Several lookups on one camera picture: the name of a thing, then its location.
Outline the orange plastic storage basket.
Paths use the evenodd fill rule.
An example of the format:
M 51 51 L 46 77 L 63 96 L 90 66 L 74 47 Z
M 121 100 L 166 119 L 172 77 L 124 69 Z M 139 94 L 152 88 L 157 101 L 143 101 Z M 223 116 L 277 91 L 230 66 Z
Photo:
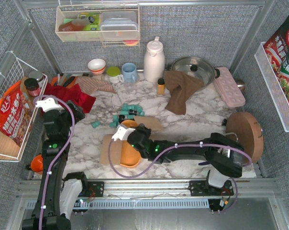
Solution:
M 122 141 L 120 165 L 127 168 L 136 167 L 141 161 L 141 155 L 126 140 Z

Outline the lone teal coffee capsule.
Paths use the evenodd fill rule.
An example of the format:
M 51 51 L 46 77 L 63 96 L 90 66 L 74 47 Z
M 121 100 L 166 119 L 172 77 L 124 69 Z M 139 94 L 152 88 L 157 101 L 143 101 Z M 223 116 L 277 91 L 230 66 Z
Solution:
M 91 123 L 91 126 L 92 126 L 93 128 L 97 128 L 99 125 L 100 125 L 100 121 L 95 121 L 95 122 L 92 122 L 92 123 Z

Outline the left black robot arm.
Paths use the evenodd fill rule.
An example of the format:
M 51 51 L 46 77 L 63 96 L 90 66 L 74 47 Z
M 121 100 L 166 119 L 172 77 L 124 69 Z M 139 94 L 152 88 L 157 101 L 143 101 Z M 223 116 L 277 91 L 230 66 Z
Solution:
M 44 112 L 47 139 L 42 145 L 42 180 L 38 198 L 23 230 L 69 230 L 75 202 L 86 192 L 84 172 L 63 177 L 75 124 L 85 118 L 83 109 L 71 100 L 66 103 L 51 96 L 35 99 L 35 107 Z

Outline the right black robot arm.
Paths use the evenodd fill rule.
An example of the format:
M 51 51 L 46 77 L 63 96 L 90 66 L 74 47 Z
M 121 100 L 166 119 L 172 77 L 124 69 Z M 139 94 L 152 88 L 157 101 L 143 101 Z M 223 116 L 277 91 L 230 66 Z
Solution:
M 141 157 L 157 164 L 180 160 L 200 160 L 212 165 L 220 174 L 240 178 L 244 163 L 241 144 L 219 134 L 199 141 L 175 143 L 168 140 L 151 140 L 151 130 L 143 124 L 127 137 L 127 142 Z

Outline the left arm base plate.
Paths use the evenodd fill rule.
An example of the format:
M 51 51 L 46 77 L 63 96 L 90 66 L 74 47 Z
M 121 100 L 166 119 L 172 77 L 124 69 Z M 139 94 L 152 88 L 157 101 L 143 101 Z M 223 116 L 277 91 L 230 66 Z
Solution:
M 104 193 L 104 182 L 82 182 L 70 179 L 63 183 L 60 200 L 72 200 L 80 197 L 92 199 L 102 197 Z

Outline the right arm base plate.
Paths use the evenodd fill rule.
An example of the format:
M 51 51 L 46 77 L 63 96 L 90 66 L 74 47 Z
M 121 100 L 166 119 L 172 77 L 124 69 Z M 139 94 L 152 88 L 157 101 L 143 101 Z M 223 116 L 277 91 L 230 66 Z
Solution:
M 233 196 L 233 186 L 230 180 L 227 180 L 223 187 L 217 188 L 208 184 L 205 180 L 189 181 L 188 189 L 191 196 Z

